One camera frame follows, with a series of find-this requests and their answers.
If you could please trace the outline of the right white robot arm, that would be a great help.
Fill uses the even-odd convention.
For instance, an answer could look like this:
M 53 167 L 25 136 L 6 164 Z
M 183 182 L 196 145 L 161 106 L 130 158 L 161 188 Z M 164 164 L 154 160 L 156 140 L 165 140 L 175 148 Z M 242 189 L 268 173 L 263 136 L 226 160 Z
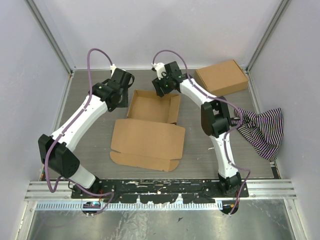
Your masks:
M 231 150 L 231 117 L 226 99 L 208 93 L 194 79 L 187 79 L 182 75 L 176 78 L 155 78 L 151 82 L 159 97 L 176 90 L 200 108 L 201 128 L 211 139 L 218 162 L 220 192 L 228 198 L 235 193 L 240 194 L 243 182 Z

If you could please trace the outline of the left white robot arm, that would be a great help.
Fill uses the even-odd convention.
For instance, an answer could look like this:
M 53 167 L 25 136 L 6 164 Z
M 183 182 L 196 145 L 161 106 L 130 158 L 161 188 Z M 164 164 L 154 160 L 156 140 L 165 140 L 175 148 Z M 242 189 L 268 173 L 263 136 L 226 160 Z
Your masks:
M 44 165 L 46 184 L 51 193 L 56 192 L 58 181 L 65 179 L 88 198 L 113 195 L 113 192 L 101 192 L 101 180 L 81 165 L 74 150 L 101 115 L 112 112 L 119 106 L 127 91 L 127 86 L 112 85 L 109 81 L 96 83 L 80 107 L 60 128 L 51 135 L 42 134 L 39 137 L 40 158 Z M 54 184 L 51 184 L 49 170 L 59 175 L 58 181 Z

